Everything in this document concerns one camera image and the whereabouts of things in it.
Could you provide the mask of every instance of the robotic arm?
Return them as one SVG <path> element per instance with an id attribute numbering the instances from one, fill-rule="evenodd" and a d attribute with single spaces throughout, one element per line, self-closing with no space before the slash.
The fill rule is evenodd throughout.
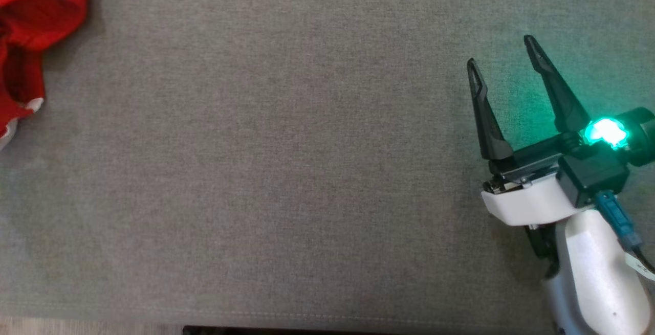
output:
<path id="1" fill-rule="evenodd" d="M 473 112 L 482 158 L 493 177 L 482 199 L 494 216 L 524 226 L 534 253 L 550 261 L 543 287 L 557 333 L 639 335 L 653 325 L 648 291 L 626 263 L 641 239 L 616 199 L 627 163 L 655 160 L 655 116 L 638 107 L 593 121 L 536 39 L 524 37 L 543 77 L 559 134 L 514 151 L 487 100 L 475 60 L 468 61 Z"/>

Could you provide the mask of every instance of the black cable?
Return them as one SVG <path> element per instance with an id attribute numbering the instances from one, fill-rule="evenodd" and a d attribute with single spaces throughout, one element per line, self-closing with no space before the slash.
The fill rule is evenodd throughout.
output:
<path id="1" fill-rule="evenodd" d="M 644 254 L 641 253 L 641 249 L 639 249 L 639 247 L 632 248 L 632 252 L 635 254 L 635 256 L 637 256 L 637 258 L 639 259 L 639 261 L 641 261 L 641 264 L 644 265 L 645 268 L 647 268 L 650 272 L 655 274 L 655 267 L 653 267 L 653 265 L 650 264 L 648 260 L 646 260 L 646 256 L 644 256 Z"/>

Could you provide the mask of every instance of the glowing green light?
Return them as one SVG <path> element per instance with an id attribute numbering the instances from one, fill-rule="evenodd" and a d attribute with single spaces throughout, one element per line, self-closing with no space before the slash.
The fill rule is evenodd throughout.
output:
<path id="1" fill-rule="evenodd" d="M 623 124 L 615 119 L 602 118 L 587 126 L 584 137 L 588 144 L 606 141 L 612 148 L 622 148 L 627 144 L 628 132 Z"/>

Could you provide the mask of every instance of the blue cable connector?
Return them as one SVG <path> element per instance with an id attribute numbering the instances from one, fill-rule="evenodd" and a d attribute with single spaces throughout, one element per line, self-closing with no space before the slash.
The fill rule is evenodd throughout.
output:
<path id="1" fill-rule="evenodd" d="M 634 223 L 621 206 L 612 191 L 601 191 L 596 195 L 596 207 L 615 231 L 618 241 L 627 252 L 639 248 L 643 241 L 635 232 Z"/>

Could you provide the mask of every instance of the white label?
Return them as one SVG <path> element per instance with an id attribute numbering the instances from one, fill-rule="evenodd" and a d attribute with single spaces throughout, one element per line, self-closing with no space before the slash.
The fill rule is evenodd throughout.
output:
<path id="1" fill-rule="evenodd" d="M 633 257 L 632 254 L 625 253 L 625 263 L 627 263 L 627 265 L 629 265 L 631 268 L 637 270 L 637 272 L 646 279 L 655 281 L 655 274 L 650 272 L 649 269 L 645 268 L 644 265 L 641 264 L 641 261 Z"/>

